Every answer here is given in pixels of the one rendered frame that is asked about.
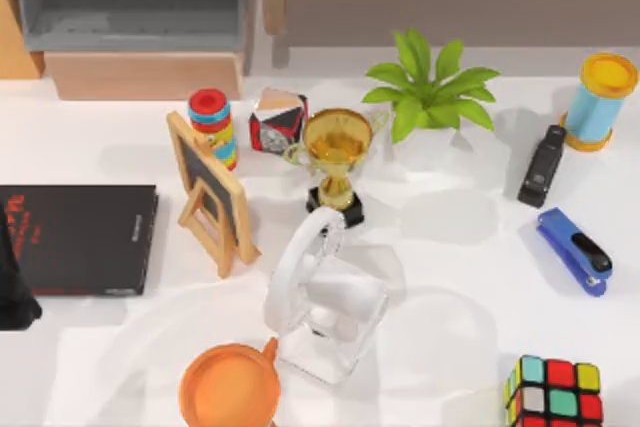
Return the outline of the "black stapler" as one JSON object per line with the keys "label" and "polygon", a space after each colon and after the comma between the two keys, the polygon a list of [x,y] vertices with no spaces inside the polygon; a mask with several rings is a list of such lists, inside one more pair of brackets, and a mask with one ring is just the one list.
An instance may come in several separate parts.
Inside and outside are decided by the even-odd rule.
{"label": "black stapler", "polygon": [[543,206],[560,164],[566,138],[561,125],[550,125],[540,140],[519,189],[517,199],[529,206]]}

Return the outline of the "black and red patterned cube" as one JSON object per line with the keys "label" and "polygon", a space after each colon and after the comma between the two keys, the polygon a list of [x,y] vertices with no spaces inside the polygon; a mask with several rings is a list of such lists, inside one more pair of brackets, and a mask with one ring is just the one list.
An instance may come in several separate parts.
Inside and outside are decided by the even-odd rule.
{"label": "black and red patterned cube", "polygon": [[249,118],[252,148],[282,155],[299,142],[309,117],[305,95],[275,88],[265,88]]}

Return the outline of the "black book with red print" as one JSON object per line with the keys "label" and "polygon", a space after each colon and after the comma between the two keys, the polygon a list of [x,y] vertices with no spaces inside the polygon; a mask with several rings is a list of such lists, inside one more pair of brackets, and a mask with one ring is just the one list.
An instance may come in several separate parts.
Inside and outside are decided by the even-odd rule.
{"label": "black book with red print", "polygon": [[38,296],[144,292],[154,185],[0,185],[13,250]]}

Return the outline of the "wooden cupboard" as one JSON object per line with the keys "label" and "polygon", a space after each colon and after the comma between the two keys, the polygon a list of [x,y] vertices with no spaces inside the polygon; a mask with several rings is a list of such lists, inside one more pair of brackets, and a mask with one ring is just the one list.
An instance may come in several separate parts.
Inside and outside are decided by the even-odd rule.
{"label": "wooden cupboard", "polygon": [[0,80],[39,79],[43,72],[43,53],[25,47],[18,0],[0,0]]}

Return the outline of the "white headphones on clear stand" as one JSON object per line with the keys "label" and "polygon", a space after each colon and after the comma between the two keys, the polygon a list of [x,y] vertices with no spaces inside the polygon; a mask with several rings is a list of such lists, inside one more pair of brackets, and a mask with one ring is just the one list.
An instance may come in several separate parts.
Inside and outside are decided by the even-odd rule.
{"label": "white headphones on clear stand", "polygon": [[280,360],[326,384],[340,384],[364,356],[389,303],[386,284],[341,259],[346,221],[314,210],[274,268],[264,303]]}

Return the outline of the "pale wooden drawer front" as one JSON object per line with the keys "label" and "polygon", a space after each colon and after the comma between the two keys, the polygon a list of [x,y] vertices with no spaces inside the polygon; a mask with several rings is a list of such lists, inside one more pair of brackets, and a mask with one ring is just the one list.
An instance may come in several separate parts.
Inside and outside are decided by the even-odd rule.
{"label": "pale wooden drawer front", "polygon": [[54,52],[46,70],[63,100],[186,100],[200,89],[241,97],[244,56],[231,52]]}

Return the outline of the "yellow and light blue container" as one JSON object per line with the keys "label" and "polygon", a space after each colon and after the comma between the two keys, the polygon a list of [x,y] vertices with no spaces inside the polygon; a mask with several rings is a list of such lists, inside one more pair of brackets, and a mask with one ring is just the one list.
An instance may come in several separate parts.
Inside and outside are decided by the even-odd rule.
{"label": "yellow and light blue container", "polygon": [[628,58],[610,52],[591,54],[582,65],[573,101],[561,118],[566,143],[582,152],[604,148],[620,109],[639,80],[640,73]]}

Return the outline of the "blue stapler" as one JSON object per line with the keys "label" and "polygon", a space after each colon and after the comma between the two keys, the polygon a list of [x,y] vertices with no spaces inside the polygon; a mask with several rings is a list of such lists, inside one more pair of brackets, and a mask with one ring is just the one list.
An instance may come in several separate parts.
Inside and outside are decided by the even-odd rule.
{"label": "blue stapler", "polygon": [[559,208],[538,215],[537,231],[562,259],[585,292],[601,297],[613,272],[609,255]]}

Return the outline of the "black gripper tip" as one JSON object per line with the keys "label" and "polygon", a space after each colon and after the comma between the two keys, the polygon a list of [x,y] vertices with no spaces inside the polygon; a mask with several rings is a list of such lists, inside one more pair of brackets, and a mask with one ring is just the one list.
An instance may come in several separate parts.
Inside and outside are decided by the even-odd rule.
{"label": "black gripper tip", "polygon": [[14,254],[8,217],[0,199],[0,331],[22,331],[42,317]]}

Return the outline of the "orange cup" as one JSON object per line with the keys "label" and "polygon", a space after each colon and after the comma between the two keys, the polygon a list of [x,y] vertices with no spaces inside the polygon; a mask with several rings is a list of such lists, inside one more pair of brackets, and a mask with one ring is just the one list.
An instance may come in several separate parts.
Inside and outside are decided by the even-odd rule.
{"label": "orange cup", "polygon": [[179,405],[188,427],[276,427],[281,384],[275,368],[279,342],[263,349],[226,344],[208,349],[188,366]]}

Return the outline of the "green potted plant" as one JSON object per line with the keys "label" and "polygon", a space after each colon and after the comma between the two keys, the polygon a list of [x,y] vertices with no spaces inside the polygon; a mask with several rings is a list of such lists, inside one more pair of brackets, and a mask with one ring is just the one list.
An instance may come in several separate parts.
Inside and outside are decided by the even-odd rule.
{"label": "green potted plant", "polygon": [[414,28],[394,33],[397,60],[370,67],[366,76],[380,83],[369,90],[365,104],[392,107],[392,141],[398,143],[417,129],[461,127],[467,120],[492,131],[494,122],[485,106],[496,98],[487,82],[500,76],[488,67],[461,67],[464,43],[455,39],[436,56],[427,38]]}

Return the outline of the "stack of coloured rings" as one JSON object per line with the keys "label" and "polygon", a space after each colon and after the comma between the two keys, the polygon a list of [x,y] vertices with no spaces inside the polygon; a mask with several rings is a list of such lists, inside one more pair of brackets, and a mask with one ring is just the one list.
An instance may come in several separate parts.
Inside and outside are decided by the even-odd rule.
{"label": "stack of coloured rings", "polygon": [[205,136],[213,155],[233,171],[237,145],[227,96],[219,89],[200,89],[189,98],[187,112],[192,127]]}

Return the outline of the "wooden framed blackboard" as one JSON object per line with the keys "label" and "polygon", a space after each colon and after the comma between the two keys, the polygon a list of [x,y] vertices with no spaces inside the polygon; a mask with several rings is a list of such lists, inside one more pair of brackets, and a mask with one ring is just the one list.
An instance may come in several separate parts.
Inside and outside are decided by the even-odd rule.
{"label": "wooden framed blackboard", "polygon": [[188,196],[178,223],[194,235],[214,260],[218,275],[226,278],[235,258],[249,265],[260,256],[244,187],[179,113],[169,113],[166,121]]}

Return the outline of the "multicoloured puzzle cube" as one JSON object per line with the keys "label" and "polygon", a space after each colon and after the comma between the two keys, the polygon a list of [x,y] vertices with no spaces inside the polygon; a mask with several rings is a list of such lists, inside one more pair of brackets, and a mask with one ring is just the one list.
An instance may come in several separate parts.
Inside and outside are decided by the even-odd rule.
{"label": "multicoloured puzzle cube", "polygon": [[598,367],[523,355],[503,387],[505,427],[603,427]]}

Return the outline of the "gold trophy with black base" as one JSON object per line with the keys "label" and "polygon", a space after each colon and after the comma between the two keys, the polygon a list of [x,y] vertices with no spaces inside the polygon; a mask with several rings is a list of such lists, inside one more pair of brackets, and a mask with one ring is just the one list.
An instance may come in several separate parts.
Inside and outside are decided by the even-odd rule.
{"label": "gold trophy with black base", "polygon": [[375,134],[388,117],[389,113],[381,110],[365,116],[346,108],[329,108],[308,119],[301,141],[289,146],[282,157],[311,174],[324,174],[319,185],[308,192],[309,213],[330,207],[343,215],[348,228],[364,221],[362,202],[348,174],[365,160]]}

